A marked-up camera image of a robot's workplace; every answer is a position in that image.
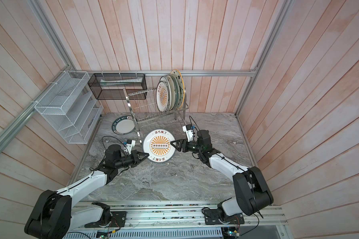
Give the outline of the orange sunburst plate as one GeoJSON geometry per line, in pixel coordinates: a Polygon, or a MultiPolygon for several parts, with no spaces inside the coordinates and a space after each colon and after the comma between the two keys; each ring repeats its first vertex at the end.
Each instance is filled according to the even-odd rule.
{"type": "Polygon", "coordinates": [[[176,149],[171,145],[174,136],[165,129],[155,129],[148,133],[143,141],[143,151],[148,153],[148,160],[154,163],[169,161],[176,149]]]}
{"type": "Polygon", "coordinates": [[[156,88],[156,102],[160,112],[165,112],[169,106],[169,87],[167,82],[160,81],[156,88]]]}

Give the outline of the cream floral plate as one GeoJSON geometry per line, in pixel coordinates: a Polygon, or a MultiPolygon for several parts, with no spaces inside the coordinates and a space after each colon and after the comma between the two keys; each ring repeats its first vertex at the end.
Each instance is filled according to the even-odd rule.
{"type": "Polygon", "coordinates": [[[176,103],[176,89],[175,84],[173,81],[173,78],[170,75],[166,76],[167,82],[169,84],[170,89],[170,96],[171,96],[171,103],[170,103],[170,111],[174,109],[175,103],[176,103]]]}

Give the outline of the mint green flower plate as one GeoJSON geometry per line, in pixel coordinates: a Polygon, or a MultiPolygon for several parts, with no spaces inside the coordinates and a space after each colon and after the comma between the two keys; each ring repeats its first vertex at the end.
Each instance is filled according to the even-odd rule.
{"type": "Polygon", "coordinates": [[[175,99],[175,105],[173,107],[173,110],[177,110],[181,107],[183,96],[182,96],[182,83],[180,80],[180,76],[176,74],[175,72],[171,72],[170,76],[173,79],[174,85],[175,85],[175,91],[176,91],[176,99],[175,99]]]}

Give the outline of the white plate green outline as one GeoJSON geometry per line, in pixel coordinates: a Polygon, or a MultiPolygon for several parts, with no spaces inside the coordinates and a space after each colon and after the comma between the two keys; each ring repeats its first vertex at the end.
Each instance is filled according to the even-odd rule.
{"type": "Polygon", "coordinates": [[[159,90],[159,100],[160,104],[164,107],[163,112],[170,110],[171,96],[169,84],[165,76],[160,79],[160,90],[159,90]]]}

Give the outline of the star pattern orange rim plate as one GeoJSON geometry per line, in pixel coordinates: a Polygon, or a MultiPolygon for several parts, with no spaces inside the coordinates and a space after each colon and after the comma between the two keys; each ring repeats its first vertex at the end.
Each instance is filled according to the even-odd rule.
{"type": "Polygon", "coordinates": [[[180,72],[176,69],[172,70],[171,72],[175,72],[176,74],[178,74],[180,76],[180,80],[181,80],[181,83],[182,83],[182,96],[183,96],[183,100],[182,100],[182,104],[181,104],[181,107],[179,109],[181,109],[184,105],[184,102],[185,102],[185,86],[184,86],[184,81],[183,81],[183,78],[180,74],[180,72]]]}

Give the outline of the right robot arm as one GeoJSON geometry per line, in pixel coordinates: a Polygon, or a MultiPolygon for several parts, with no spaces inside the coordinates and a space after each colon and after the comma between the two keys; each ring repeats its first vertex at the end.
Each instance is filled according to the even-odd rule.
{"type": "Polygon", "coordinates": [[[211,210],[210,218],[218,218],[223,223],[237,214],[251,216],[273,204],[273,195],[261,170],[242,166],[224,156],[212,146],[208,130],[199,130],[197,140],[179,139],[171,141],[179,152],[191,152],[208,167],[225,175],[233,182],[235,196],[218,204],[211,210]]]}

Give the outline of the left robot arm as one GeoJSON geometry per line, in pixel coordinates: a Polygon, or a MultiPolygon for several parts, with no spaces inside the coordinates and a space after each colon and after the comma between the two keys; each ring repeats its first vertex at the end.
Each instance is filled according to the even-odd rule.
{"type": "Polygon", "coordinates": [[[109,146],[100,164],[89,175],[65,188],[41,193],[25,225],[25,233],[38,239],[61,239],[71,230],[84,225],[109,227],[113,215],[108,205],[94,202],[81,210],[75,210],[74,206],[148,157],[148,153],[137,150],[125,153],[117,144],[109,146]]]}

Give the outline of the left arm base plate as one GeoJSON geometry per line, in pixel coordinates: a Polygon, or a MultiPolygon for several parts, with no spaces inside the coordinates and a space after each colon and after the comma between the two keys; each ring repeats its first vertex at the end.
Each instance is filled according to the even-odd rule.
{"type": "Polygon", "coordinates": [[[88,223],[84,225],[84,227],[85,228],[105,228],[108,226],[116,227],[116,228],[125,227],[126,216],[127,216],[126,211],[111,211],[110,213],[112,217],[105,220],[107,223],[98,221],[98,222],[88,223]]]}

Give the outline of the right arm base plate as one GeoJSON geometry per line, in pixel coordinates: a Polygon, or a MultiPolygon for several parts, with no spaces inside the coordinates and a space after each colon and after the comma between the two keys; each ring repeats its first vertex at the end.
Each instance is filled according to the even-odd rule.
{"type": "Polygon", "coordinates": [[[211,209],[204,207],[201,209],[202,214],[204,215],[204,220],[206,225],[220,225],[220,224],[244,224],[244,218],[241,214],[235,214],[232,216],[226,215],[222,209],[211,209]]]}

